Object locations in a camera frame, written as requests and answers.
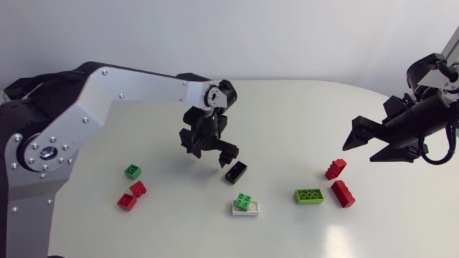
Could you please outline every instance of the bolt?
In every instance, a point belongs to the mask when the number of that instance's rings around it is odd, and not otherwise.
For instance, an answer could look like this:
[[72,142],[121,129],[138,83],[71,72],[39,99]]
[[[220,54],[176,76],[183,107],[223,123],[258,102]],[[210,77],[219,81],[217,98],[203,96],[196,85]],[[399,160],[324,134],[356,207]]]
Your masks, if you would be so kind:
[[22,140],[22,136],[20,134],[14,135],[14,141],[15,142],[20,142]]

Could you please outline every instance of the green lego brick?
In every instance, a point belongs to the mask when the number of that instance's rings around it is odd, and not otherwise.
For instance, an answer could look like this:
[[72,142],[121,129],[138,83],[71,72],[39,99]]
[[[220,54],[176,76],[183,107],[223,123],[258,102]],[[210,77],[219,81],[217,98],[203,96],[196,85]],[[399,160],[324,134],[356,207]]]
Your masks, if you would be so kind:
[[243,193],[239,193],[239,196],[237,197],[236,200],[236,208],[239,208],[243,211],[247,211],[249,209],[250,202],[252,201],[252,197],[248,196]]
[[320,189],[303,189],[295,191],[297,204],[319,204],[323,201]]
[[141,173],[142,170],[135,165],[130,165],[126,170],[124,170],[124,174],[131,179],[136,179]]

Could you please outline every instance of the cable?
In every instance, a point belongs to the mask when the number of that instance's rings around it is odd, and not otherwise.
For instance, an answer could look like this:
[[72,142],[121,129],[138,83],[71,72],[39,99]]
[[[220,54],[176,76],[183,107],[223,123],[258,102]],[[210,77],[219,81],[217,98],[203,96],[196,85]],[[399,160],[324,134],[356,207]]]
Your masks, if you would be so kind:
[[6,101],[6,98],[5,98],[5,92],[3,92],[3,102],[0,104],[0,107],[5,104],[7,101]]
[[422,158],[424,158],[425,161],[432,165],[442,165],[444,163],[447,163],[454,155],[454,151],[456,149],[456,133],[455,133],[455,128],[452,125],[447,125],[446,126],[446,137],[448,139],[448,143],[450,145],[450,149],[448,150],[448,153],[444,158],[442,158],[439,161],[433,161],[427,157],[424,151],[424,139],[425,135],[421,135],[419,137],[419,140],[417,142],[417,147],[419,148],[419,152],[421,153]]

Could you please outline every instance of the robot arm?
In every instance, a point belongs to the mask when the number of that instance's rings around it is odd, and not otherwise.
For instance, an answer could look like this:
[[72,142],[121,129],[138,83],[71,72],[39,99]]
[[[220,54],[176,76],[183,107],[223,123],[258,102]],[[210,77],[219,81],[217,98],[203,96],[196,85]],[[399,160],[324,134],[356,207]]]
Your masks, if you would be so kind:
[[[459,28],[442,54],[431,54],[407,71],[407,82],[414,97],[402,99],[392,96],[384,103],[387,117],[382,124],[362,116],[352,120],[352,131],[343,151],[367,144],[377,138],[389,145],[370,158],[370,161],[413,162],[422,156],[428,163],[440,165],[454,154],[455,129],[459,128]],[[446,129],[450,144],[447,155],[440,161],[427,157],[424,139]]]
[[181,144],[200,158],[219,150],[221,167],[237,157],[220,140],[223,113],[237,99],[230,82],[176,77],[88,62],[76,70],[20,79],[0,106],[0,256],[47,257],[56,192],[70,177],[78,151],[99,130],[112,101],[187,102],[191,130]]

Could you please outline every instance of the lego brick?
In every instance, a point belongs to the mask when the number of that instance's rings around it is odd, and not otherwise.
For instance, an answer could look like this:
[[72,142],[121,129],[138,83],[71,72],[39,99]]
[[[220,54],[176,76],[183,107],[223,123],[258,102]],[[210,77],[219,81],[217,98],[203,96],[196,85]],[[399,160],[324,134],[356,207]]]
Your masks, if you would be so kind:
[[130,165],[126,170],[124,170],[124,174],[131,179],[136,179],[141,173],[142,170],[135,165]]
[[239,178],[244,174],[244,172],[247,170],[247,166],[238,161],[229,171],[228,173],[224,176],[227,181],[229,181],[232,184],[235,184]]
[[323,201],[320,189],[303,189],[295,191],[297,204],[319,204]]
[[249,204],[249,209],[243,211],[236,207],[236,200],[232,202],[232,215],[233,216],[258,216],[260,213],[260,207],[258,206],[258,200],[252,200]]
[[131,187],[129,187],[129,189],[137,198],[146,193],[146,187],[143,185],[142,181],[133,184]]
[[248,196],[247,194],[239,193],[239,196],[237,196],[235,206],[243,211],[247,211],[249,209],[249,204],[251,200],[252,200],[251,196]]
[[344,159],[342,158],[333,161],[330,167],[328,167],[327,172],[325,172],[325,177],[328,180],[337,178],[339,174],[343,171],[343,169],[346,167],[346,165],[347,165],[346,161],[344,161]]
[[346,184],[342,180],[336,180],[331,186],[331,190],[333,190],[343,208],[350,207],[356,202],[356,199],[352,196],[352,193],[347,189]]
[[125,193],[121,197],[120,201],[118,201],[118,205],[119,207],[130,211],[132,207],[134,207],[134,204],[136,204],[136,202],[137,202],[136,197]]

